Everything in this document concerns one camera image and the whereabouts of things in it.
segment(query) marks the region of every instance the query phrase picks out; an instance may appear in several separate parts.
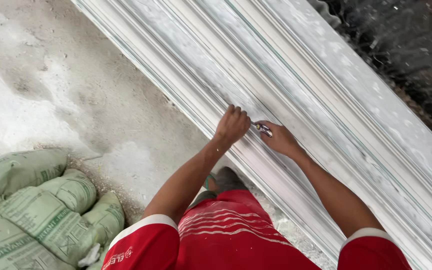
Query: red shirt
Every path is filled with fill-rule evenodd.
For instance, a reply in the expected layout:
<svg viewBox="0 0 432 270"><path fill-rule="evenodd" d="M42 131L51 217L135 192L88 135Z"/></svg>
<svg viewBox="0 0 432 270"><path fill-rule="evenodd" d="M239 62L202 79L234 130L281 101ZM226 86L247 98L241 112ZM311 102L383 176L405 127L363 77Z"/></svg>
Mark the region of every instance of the red shirt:
<svg viewBox="0 0 432 270"><path fill-rule="evenodd" d="M379 236L366 232L350 240L341 250L338 269L411 269L387 233L367 230ZM232 190L186 211L178 227L168 216L152 215L123 230L102 269L290 268L320 269L274 229L249 191Z"/></svg>

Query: dusty floor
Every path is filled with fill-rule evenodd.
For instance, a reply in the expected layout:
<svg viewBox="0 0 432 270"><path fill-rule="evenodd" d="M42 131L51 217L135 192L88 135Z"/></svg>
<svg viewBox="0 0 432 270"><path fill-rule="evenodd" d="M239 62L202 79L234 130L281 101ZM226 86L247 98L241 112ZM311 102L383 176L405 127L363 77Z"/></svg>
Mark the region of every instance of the dusty floor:
<svg viewBox="0 0 432 270"><path fill-rule="evenodd" d="M207 138L69 0L0 0L0 155L67 149L137 221ZM219 166L230 164L224 158ZM258 190L276 228L323 269L328 258Z"/></svg>

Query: stack of bags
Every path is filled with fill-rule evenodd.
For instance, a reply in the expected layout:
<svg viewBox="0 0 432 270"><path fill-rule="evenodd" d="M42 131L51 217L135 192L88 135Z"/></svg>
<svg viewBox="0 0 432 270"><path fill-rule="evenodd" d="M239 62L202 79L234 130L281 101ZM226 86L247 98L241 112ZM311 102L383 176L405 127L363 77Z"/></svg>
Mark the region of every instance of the stack of bags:
<svg viewBox="0 0 432 270"><path fill-rule="evenodd" d="M95 204L93 183L65 167L66 155L56 149L0 157L0 269L87 266L123 230L116 195Z"/></svg>

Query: hand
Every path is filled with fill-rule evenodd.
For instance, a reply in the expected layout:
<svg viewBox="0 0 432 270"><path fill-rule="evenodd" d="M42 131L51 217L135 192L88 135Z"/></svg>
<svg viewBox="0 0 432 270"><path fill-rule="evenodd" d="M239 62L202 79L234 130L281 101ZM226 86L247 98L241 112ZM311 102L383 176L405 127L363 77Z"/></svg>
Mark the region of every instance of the hand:
<svg viewBox="0 0 432 270"><path fill-rule="evenodd" d="M248 113L231 104L217 125L214 139L220 140L229 148L246 134L250 126Z"/></svg>
<svg viewBox="0 0 432 270"><path fill-rule="evenodd" d="M285 126L277 125L269 121L257 121L256 124L267 126L273 133L273 137L270 138L263 132L259 132L261 140L272 150L292 159L295 157L294 155L306 155L306 151L304 151L294 138L293 134L291 134Z"/></svg>

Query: man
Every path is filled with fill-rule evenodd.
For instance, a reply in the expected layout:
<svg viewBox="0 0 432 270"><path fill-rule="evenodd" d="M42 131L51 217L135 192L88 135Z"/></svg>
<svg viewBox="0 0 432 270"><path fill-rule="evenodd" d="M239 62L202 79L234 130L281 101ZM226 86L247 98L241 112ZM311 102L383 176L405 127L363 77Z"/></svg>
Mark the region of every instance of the man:
<svg viewBox="0 0 432 270"><path fill-rule="evenodd" d="M261 139L297 163L348 237L338 269L411 269L362 200L316 164L284 126L259 123L273 132L272 138L261 132ZM231 169L207 177L250 124L245 111L230 105L213 139L166 181L142 219L112 241L103 270L319 269L274 229ZM188 208L202 185L208 191Z"/></svg>

